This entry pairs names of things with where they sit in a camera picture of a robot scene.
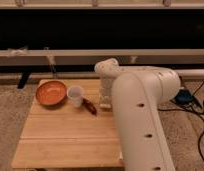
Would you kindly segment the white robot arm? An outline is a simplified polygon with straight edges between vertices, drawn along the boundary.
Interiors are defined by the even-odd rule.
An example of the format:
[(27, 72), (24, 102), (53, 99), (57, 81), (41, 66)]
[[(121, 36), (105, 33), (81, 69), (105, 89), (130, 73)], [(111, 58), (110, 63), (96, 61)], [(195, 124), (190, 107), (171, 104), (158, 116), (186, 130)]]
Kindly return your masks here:
[(94, 67), (100, 77), (100, 106), (115, 118), (125, 171), (175, 171), (158, 114), (181, 83), (168, 68), (121, 66), (114, 58)]

